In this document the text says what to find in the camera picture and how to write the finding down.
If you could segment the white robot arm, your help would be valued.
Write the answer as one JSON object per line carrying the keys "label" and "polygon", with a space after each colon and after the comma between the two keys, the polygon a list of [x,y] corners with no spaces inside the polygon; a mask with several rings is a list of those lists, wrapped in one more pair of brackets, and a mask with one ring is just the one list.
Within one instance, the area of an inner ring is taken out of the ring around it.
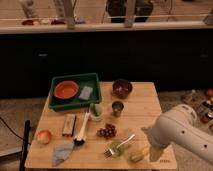
{"label": "white robot arm", "polygon": [[174,142],[213,165],[213,136],[196,128],[196,120],[192,107],[179,104],[158,116],[148,129],[148,141],[156,149]]}

